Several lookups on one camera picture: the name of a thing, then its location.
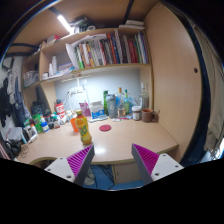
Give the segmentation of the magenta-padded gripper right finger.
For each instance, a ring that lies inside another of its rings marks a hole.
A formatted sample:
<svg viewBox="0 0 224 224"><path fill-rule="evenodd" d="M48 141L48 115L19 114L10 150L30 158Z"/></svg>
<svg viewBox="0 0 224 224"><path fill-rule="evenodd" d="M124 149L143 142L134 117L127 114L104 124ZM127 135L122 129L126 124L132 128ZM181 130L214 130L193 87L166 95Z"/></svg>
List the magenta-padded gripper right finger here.
<svg viewBox="0 0 224 224"><path fill-rule="evenodd" d="M157 154L137 144L132 144L132 155L145 185L182 169L167 153Z"/></svg>

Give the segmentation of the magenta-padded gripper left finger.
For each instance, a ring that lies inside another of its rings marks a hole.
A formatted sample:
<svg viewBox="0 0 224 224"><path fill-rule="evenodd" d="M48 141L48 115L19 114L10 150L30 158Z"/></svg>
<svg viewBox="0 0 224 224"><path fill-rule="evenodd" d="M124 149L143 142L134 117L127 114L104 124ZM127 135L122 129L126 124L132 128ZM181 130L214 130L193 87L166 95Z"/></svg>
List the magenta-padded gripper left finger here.
<svg viewBox="0 0 224 224"><path fill-rule="evenodd" d="M57 158L46 171L82 186L94 155L94 146L90 145L67 158Z"/></svg>

